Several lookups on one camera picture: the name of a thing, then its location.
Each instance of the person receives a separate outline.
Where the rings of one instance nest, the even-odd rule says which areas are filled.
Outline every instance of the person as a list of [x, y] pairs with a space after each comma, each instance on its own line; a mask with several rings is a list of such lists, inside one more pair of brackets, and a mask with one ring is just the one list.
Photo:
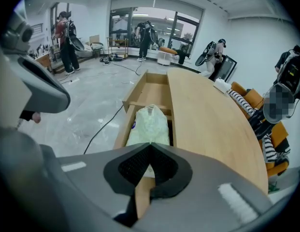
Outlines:
[[215, 47], [214, 54], [210, 57], [210, 60], [206, 62], [207, 70], [202, 71], [200, 74], [205, 77], [210, 77], [214, 72], [214, 65], [216, 63], [221, 63], [223, 61], [223, 50], [226, 48], [226, 41], [224, 39], [220, 39]]
[[139, 62], [146, 60], [148, 47], [151, 42], [150, 29], [151, 29], [151, 22], [149, 21], [141, 22], [137, 25], [136, 37], [139, 38], [141, 41], [139, 58], [137, 59]]
[[79, 62], [74, 52], [74, 47], [70, 43], [69, 39], [65, 37], [65, 27], [67, 22], [66, 12], [62, 11], [58, 16], [58, 24], [54, 38], [59, 38], [59, 48], [61, 50], [61, 58], [66, 71], [66, 75], [74, 73], [74, 70], [78, 71]]
[[288, 52], [283, 52], [279, 61], [277, 62], [277, 64], [275, 65], [275, 70], [276, 72], [279, 72], [280, 68], [283, 66], [284, 62], [286, 61], [286, 59], [288, 58], [288, 56], [291, 54], [298, 54], [300, 55], [300, 46], [295, 45], [295, 47], [292, 50], [289, 50]]

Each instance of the small white table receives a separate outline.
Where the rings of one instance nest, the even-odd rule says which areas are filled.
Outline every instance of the small white table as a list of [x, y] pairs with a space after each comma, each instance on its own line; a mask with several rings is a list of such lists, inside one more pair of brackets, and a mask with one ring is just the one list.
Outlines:
[[161, 65], [170, 65], [173, 54], [163, 51], [158, 51], [157, 62]]

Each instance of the orange chair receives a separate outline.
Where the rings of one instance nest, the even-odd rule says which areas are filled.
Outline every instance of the orange chair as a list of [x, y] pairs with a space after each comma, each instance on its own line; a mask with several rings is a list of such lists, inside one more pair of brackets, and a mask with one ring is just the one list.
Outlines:
[[[252, 108], [260, 109], [263, 105], [263, 98], [256, 92], [256, 90], [251, 89], [249, 91], [246, 91], [240, 84], [233, 82], [231, 84], [231, 89], [236, 91], [238, 94], [243, 96], [243, 98], [251, 105]], [[241, 108], [241, 111], [244, 113], [246, 118], [249, 118], [249, 115], [247, 112]], [[288, 133], [282, 124], [282, 122], [277, 123], [273, 129], [272, 134], [270, 136], [271, 142], [273, 144], [274, 149], [277, 151], [278, 149], [282, 150], [282, 147], [286, 149], [289, 147], [288, 141], [287, 141]], [[260, 148], [262, 149], [262, 142], [259, 141]], [[268, 177], [275, 175], [275, 174], [281, 174], [283, 171], [285, 171], [288, 167], [288, 160], [285, 160], [279, 164], [275, 164], [275, 162], [266, 163], [267, 173]]]

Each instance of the black pants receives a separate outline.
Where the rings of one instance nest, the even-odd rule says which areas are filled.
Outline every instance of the black pants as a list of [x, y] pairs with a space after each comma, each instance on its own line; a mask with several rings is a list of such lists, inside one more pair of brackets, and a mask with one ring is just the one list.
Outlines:
[[62, 62], [66, 72], [69, 73], [73, 71], [71, 64], [75, 70], [79, 69], [79, 62], [74, 52], [74, 47], [69, 43], [68, 39], [60, 45], [60, 50]]
[[150, 44], [150, 37], [144, 37], [141, 39], [140, 50], [139, 50], [139, 58], [145, 58], [148, 53], [148, 48]]

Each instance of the metal rack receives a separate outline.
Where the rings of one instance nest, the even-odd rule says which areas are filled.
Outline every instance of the metal rack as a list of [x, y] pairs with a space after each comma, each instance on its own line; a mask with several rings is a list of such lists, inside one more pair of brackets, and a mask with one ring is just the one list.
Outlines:
[[[118, 55], [123, 56], [124, 59], [127, 59], [129, 57], [129, 40], [128, 39], [113, 40], [112, 37], [107, 37], [106, 39], [107, 39], [107, 46], [108, 46], [108, 55], [118, 54]], [[117, 47], [117, 48], [124, 47], [124, 53], [123, 52], [114, 52], [112, 50], [112, 47]]]

